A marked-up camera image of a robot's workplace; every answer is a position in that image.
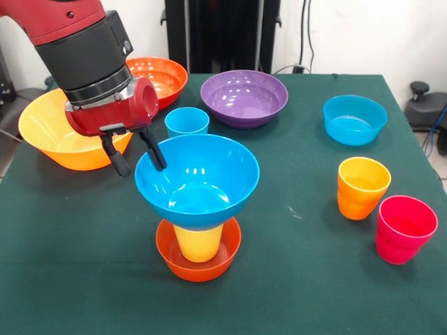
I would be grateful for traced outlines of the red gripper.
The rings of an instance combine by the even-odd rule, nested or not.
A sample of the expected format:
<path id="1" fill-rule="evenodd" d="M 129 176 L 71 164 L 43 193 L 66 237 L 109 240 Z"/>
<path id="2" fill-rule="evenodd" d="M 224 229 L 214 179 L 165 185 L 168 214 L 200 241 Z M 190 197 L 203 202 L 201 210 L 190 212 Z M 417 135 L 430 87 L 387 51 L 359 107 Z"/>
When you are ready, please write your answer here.
<path id="1" fill-rule="evenodd" d="M 122 154 L 117 151 L 108 132 L 117 134 L 138 131 L 140 139 L 146 144 L 147 153 L 157 171 L 167 168 L 166 160 L 154 136 L 146 126 L 159 109 L 156 90 L 145 77 L 133 78 L 121 91 L 95 103 L 83 105 L 78 109 L 66 102 L 65 115 L 71 127 L 83 136 L 101 135 L 103 150 L 110 159 L 117 174 L 129 177 L 131 170 Z"/>

